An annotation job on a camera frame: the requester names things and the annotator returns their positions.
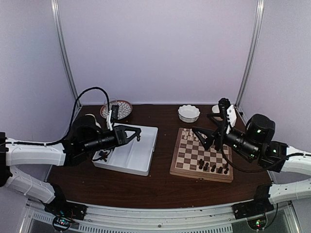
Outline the white plastic compartment tray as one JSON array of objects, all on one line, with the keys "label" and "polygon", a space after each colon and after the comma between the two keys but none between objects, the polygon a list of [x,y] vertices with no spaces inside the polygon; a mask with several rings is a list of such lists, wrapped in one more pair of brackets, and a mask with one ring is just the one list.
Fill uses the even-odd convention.
[{"label": "white plastic compartment tray", "polygon": [[133,125],[133,127],[141,129],[140,141],[133,139],[128,144],[113,149],[105,160],[99,160],[99,152],[96,152],[93,156],[94,166],[147,176],[155,150],[158,128],[141,125]]}]

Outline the dark chess piece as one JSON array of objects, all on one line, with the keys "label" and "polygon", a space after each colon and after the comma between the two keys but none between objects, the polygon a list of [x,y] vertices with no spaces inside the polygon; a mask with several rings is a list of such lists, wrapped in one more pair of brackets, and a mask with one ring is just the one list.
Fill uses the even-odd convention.
[{"label": "dark chess piece", "polygon": [[204,166],[204,161],[202,159],[200,159],[199,161],[199,169],[203,169]]}]

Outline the dark rook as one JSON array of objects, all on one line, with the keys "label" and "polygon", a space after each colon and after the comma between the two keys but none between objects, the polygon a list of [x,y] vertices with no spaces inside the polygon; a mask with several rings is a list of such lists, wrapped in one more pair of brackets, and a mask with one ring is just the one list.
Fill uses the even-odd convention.
[{"label": "dark rook", "polygon": [[226,165],[224,166],[224,174],[227,174],[227,173],[228,173],[228,170],[229,170],[229,165],[226,164]]}]

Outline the dark knight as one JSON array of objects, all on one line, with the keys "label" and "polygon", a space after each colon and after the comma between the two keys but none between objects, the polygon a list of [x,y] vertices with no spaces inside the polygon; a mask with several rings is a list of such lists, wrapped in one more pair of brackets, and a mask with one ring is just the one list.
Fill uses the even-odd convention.
[{"label": "dark knight", "polygon": [[222,167],[219,167],[218,170],[217,170],[217,173],[218,173],[218,174],[222,174],[222,170],[223,170],[223,168],[222,168]]}]

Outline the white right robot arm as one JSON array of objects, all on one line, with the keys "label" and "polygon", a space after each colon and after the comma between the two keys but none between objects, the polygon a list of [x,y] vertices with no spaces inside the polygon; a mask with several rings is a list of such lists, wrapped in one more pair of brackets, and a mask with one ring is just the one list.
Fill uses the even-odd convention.
[{"label": "white right robot arm", "polygon": [[[234,169],[244,173],[274,171],[311,174],[311,154],[286,143],[274,141],[276,125],[268,117],[261,114],[253,115],[245,126],[245,132],[233,128],[226,116],[217,125],[218,128],[214,131],[193,127],[192,132],[205,150],[214,145],[227,164]],[[224,145],[232,148],[249,163],[257,161],[260,169],[246,170],[233,164],[224,153]],[[249,210],[257,215],[268,206],[268,201],[270,204],[277,204],[283,201],[307,199],[310,196],[310,179],[286,184],[262,185],[257,187],[254,200],[249,203]]]}]

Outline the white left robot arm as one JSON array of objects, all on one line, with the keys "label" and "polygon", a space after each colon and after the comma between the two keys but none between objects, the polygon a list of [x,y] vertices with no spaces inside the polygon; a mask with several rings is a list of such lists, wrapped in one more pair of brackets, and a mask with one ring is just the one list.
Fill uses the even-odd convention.
[{"label": "white left robot arm", "polygon": [[140,140],[141,129],[108,122],[105,130],[96,117],[87,114],[74,120],[69,136],[56,142],[40,143],[16,141],[0,137],[1,162],[0,184],[13,188],[24,195],[32,196],[51,208],[60,216],[70,211],[70,205],[61,188],[45,183],[19,169],[20,166],[51,165],[77,166],[88,156],[100,150],[113,150]]}]

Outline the cream round bowl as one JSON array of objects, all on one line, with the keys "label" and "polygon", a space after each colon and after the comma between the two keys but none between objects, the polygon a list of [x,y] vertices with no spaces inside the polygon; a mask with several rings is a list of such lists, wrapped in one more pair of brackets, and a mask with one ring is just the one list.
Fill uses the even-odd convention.
[{"label": "cream round bowl", "polygon": [[212,113],[214,113],[214,114],[219,114],[220,113],[218,105],[212,106]]}]

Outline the patterned ceramic plate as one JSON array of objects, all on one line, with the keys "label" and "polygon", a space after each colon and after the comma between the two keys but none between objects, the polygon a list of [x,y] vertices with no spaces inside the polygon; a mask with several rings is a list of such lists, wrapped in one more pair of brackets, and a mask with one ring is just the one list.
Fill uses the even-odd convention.
[{"label": "patterned ceramic plate", "polygon": [[[118,105],[119,105],[118,120],[124,119],[131,114],[133,107],[129,102],[125,100],[118,100]],[[100,115],[103,118],[107,118],[107,114],[108,108],[106,108],[103,105],[100,109]]]}]

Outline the white scalloped bowl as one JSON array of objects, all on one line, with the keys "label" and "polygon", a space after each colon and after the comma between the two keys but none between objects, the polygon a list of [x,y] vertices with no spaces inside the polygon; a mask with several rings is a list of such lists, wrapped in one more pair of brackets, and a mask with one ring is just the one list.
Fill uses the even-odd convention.
[{"label": "white scalloped bowl", "polygon": [[194,123],[200,116],[200,110],[193,105],[182,105],[177,112],[179,119],[185,123]]}]

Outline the cream ribbed mug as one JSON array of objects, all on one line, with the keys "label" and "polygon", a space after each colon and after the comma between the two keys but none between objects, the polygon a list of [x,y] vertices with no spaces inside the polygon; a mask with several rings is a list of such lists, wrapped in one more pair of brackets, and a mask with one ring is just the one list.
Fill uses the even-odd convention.
[{"label": "cream ribbed mug", "polygon": [[96,125],[97,127],[99,127],[99,128],[102,128],[101,125],[100,125],[100,123],[97,121],[96,117],[95,117],[93,114],[85,114],[85,116],[91,116],[91,117],[93,117],[94,120],[95,120],[95,125]]}]

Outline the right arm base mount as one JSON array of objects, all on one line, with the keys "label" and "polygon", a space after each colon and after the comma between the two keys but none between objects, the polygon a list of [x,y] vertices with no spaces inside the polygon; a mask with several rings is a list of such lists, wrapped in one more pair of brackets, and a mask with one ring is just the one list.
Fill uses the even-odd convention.
[{"label": "right arm base mount", "polygon": [[268,200],[271,186],[272,185],[259,185],[251,201],[232,205],[235,219],[263,215],[266,212],[274,210],[274,205]]}]

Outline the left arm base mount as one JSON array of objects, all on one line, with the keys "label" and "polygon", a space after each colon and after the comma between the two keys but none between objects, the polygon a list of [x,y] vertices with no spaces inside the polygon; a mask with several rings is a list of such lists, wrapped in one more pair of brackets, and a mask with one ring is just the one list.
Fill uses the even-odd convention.
[{"label": "left arm base mount", "polygon": [[45,211],[64,218],[84,220],[87,206],[67,201],[62,189],[52,184],[54,189],[54,199],[50,203],[44,203]]}]

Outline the right aluminium frame post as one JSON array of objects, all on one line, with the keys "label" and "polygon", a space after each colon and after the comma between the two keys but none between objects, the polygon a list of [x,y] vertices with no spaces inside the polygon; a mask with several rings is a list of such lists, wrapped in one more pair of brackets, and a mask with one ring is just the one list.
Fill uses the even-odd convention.
[{"label": "right aluminium frame post", "polygon": [[242,99],[246,90],[248,78],[251,73],[253,61],[255,58],[256,48],[259,42],[260,32],[262,28],[262,22],[263,22],[263,16],[264,16],[264,6],[265,1],[264,0],[258,0],[257,1],[257,7],[256,7],[256,13],[255,13],[255,19],[254,19],[254,25],[253,25],[253,31],[252,31],[252,37],[249,47],[249,52],[245,64],[245,69],[242,76],[242,82],[240,85],[240,89],[238,92],[238,96],[236,99],[236,106],[239,108],[242,104]]}]

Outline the aluminium frame post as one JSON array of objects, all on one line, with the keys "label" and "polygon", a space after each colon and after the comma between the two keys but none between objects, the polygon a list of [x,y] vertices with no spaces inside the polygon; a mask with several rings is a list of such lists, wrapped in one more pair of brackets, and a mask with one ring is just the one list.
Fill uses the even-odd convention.
[{"label": "aluminium frame post", "polygon": [[240,85],[240,89],[238,92],[238,96],[236,99],[236,106],[239,108],[242,104],[242,99],[246,90],[248,78],[251,73],[253,61],[255,58],[256,48],[259,42],[260,32],[262,28],[262,22],[263,22],[263,16],[264,16],[264,6],[265,1],[264,0],[258,0],[257,1],[257,7],[256,7],[256,13],[255,13],[255,19],[254,19],[254,25],[253,25],[253,31],[252,31],[252,37],[249,47],[249,52],[245,64],[245,69],[242,76],[242,82]]},{"label": "aluminium frame post", "polygon": [[54,23],[55,23],[58,43],[59,43],[60,52],[61,52],[61,59],[62,59],[62,63],[63,63],[64,70],[65,70],[65,75],[69,83],[69,88],[73,95],[73,98],[76,99],[78,97],[78,92],[77,92],[77,89],[76,89],[76,86],[73,80],[73,75],[72,75],[71,67],[69,64],[68,53],[66,50],[66,44],[65,44],[61,17],[60,17],[59,1],[51,0],[51,7],[52,7],[52,15],[53,15]]}]

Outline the left aluminium frame post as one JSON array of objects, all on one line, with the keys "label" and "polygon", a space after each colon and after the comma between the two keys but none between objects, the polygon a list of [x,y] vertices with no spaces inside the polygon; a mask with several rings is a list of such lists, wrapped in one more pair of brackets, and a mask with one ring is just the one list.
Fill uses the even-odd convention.
[{"label": "left aluminium frame post", "polygon": [[73,75],[72,75],[71,67],[69,64],[68,53],[66,50],[66,44],[65,44],[61,17],[60,17],[59,1],[51,0],[51,7],[52,7],[52,15],[53,15],[54,23],[55,23],[58,43],[59,43],[60,52],[61,52],[61,59],[62,59],[62,63],[63,63],[64,70],[65,70],[65,75],[69,83],[69,88],[73,95],[73,98],[76,99],[78,97],[78,92],[77,92],[77,89],[76,89],[76,86],[73,80]]}]

